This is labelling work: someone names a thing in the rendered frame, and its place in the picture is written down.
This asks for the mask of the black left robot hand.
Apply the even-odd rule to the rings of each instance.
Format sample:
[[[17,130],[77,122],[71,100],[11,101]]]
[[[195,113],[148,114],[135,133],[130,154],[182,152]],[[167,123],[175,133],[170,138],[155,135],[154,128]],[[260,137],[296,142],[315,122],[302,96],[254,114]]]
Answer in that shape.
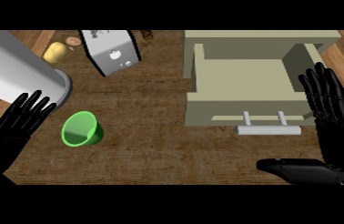
[[[0,188],[12,186],[14,182],[5,176],[14,164],[31,135],[56,108],[51,98],[40,98],[42,91],[33,95],[23,93],[0,117]]]

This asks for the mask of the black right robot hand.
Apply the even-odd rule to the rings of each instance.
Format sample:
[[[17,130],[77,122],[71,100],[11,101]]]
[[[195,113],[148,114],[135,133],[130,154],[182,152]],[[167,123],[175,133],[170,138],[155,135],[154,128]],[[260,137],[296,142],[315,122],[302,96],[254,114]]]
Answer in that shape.
[[[299,76],[315,117],[322,159],[268,158],[257,169],[294,185],[344,186],[344,86],[322,62]]]

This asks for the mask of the green cup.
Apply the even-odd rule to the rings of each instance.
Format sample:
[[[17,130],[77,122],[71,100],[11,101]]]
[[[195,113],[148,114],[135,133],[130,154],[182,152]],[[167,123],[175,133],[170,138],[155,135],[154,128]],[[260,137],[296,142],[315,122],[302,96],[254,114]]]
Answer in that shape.
[[[104,128],[96,115],[89,111],[77,112],[62,126],[62,141],[76,148],[95,145],[104,138]]]

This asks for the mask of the beige drawer front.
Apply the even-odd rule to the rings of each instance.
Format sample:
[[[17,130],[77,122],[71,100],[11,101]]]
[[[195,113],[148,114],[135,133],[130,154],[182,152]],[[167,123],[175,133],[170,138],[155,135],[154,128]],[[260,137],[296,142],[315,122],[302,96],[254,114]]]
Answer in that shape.
[[[220,100],[198,93],[188,93],[188,126],[241,126],[245,124],[244,112],[248,112],[253,125],[275,126],[279,124],[279,111],[284,112],[290,125],[313,126],[315,117],[305,94],[296,100],[242,97]]]

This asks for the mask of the beige open drawer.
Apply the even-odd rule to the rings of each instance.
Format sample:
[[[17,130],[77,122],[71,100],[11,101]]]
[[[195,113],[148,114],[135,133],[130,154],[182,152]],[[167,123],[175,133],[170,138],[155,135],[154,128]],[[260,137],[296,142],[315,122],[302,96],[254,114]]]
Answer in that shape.
[[[297,44],[281,59],[207,59],[194,47],[192,91],[204,97],[296,100],[305,93],[299,76],[322,61],[312,44]]]

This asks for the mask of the large white cylinder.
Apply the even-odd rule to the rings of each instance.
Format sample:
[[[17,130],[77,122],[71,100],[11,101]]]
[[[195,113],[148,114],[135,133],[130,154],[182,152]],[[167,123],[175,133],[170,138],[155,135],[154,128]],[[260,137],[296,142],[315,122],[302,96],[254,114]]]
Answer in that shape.
[[[73,80],[54,69],[8,30],[0,30],[0,99],[12,103],[23,93],[42,91],[58,110],[67,103]]]

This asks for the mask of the yellow potato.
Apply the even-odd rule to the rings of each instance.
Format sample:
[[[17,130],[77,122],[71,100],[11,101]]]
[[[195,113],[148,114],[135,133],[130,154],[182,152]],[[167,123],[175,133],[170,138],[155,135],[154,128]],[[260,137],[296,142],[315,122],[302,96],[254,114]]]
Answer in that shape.
[[[58,63],[68,53],[68,47],[61,42],[54,42],[45,52],[43,59],[49,63]]]

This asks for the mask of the tan mushroom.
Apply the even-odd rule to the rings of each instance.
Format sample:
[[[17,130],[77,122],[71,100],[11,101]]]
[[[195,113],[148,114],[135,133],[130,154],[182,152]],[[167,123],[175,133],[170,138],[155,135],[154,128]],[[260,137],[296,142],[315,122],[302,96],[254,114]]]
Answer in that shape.
[[[76,36],[70,36],[67,39],[65,39],[65,43],[68,46],[80,46],[83,44],[83,41],[79,37]]]

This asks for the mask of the white carton with black edges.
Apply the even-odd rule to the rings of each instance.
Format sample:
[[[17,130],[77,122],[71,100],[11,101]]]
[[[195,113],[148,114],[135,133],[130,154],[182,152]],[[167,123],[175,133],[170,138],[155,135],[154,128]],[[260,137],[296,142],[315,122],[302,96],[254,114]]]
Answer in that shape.
[[[129,30],[82,30],[86,55],[104,76],[142,61],[136,39]]]

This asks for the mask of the beige cabinet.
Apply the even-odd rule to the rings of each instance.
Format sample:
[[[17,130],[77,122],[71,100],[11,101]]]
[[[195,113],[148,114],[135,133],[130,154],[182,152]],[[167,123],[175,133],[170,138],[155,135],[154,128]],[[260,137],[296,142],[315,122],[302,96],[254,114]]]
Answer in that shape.
[[[337,30],[186,30],[183,77],[191,78],[197,44],[207,59],[281,59],[296,44],[315,45],[322,54],[340,38]]]

